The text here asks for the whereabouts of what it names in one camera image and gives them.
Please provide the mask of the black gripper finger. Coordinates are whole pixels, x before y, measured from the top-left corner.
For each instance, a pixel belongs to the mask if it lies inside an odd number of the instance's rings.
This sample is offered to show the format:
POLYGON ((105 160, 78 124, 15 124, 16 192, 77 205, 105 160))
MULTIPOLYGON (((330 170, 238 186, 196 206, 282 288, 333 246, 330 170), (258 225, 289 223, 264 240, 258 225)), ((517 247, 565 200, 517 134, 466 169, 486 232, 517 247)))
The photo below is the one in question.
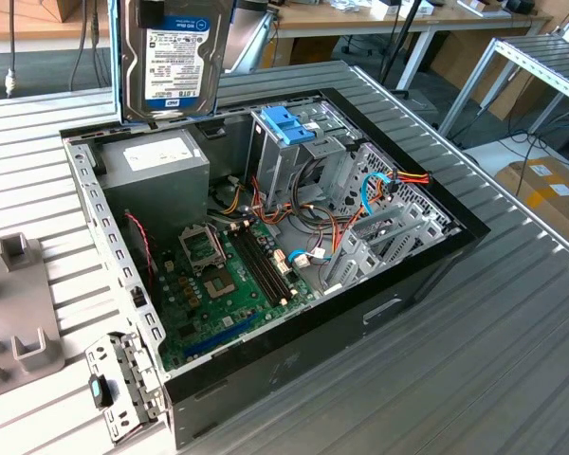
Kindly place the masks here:
POLYGON ((159 25, 158 1, 139 0, 139 25, 141 27, 157 27, 159 25))

